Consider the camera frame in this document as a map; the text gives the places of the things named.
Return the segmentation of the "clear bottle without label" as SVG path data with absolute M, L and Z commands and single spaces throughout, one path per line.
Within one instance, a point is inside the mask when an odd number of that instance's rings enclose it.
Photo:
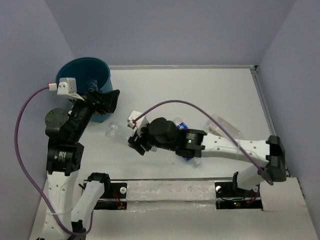
M 110 122 L 107 126 L 105 136 L 112 139 L 113 141 L 116 141 L 117 143 L 128 145 L 129 138 L 132 137 L 134 133 L 134 130 L 127 126 L 122 126 L 117 123 Z

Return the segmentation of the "small blue label bottle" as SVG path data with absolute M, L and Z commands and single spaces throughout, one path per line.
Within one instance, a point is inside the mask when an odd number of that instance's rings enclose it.
M 174 120 L 173 120 L 175 126 L 179 129 L 179 130 L 186 130 L 188 129 L 187 125 L 185 124 L 185 122 L 179 118 L 179 117 L 176 117 Z

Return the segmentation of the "large blue label bottle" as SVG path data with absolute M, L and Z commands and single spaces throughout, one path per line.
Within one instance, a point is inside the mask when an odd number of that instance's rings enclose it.
M 201 159 L 200 158 L 196 158 L 196 157 L 182 157 L 182 156 L 178 156 L 179 160 L 181 161 L 182 164 L 186 165 L 186 166 L 190 166 L 193 168 L 198 168 L 201 165 Z

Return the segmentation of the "clear bottle white label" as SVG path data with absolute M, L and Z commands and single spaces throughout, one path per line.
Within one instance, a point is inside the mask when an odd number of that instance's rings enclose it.
M 214 119 L 217 123 L 219 123 L 234 139 L 238 139 L 238 140 L 245 139 L 242 132 L 238 130 L 235 126 L 230 124 L 224 118 L 220 117 L 215 113 L 211 116 L 211 118 Z M 228 138 L 225 132 L 219 126 L 217 126 L 215 122 L 213 122 L 210 119 L 204 124 L 203 130 L 206 131 L 207 133 L 211 133 L 216 136 Z

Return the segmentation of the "crushed clear bottle blue cap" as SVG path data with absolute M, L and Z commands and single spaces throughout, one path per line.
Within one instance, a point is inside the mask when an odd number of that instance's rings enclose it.
M 98 81 L 96 79 L 89 79 L 87 81 L 88 91 L 99 90 Z

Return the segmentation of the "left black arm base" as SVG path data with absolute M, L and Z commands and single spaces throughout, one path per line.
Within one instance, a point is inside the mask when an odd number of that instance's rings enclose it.
M 111 182 L 109 190 L 105 190 L 97 201 L 94 210 L 126 210 L 127 183 Z

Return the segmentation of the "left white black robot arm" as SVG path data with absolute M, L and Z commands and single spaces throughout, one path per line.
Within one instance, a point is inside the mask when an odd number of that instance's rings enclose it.
M 113 113 L 120 91 L 90 90 L 74 102 L 71 111 L 54 108 L 45 116 L 48 136 L 46 172 L 48 199 L 41 240 L 84 240 L 91 229 L 93 210 L 99 198 L 110 194 L 106 173 L 92 173 L 76 205 L 73 205 L 84 146 L 80 143 L 95 112 Z

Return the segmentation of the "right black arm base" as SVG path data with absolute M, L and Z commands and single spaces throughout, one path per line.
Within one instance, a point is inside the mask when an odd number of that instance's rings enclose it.
M 263 204 L 260 187 L 256 190 L 234 188 L 229 181 L 220 181 L 214 184 L 217 210 L 262 210 Z

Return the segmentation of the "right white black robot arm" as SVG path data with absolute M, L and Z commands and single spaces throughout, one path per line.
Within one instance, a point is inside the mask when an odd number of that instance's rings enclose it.
M 250 163 L 233 174 L 230 190 L 235 196 L 256 190 L 262 182 L 272 186 L 287 179 L 285 150 L 276 135 L 267 140 L 232 140 L 203 130 L 178 128 L 164 117 L 152 122 L 146 117 L 130 117 L 128 127 L 134 131 L 128 145 L 140 155 L 157 148 L 187 159 L 223 158 Z

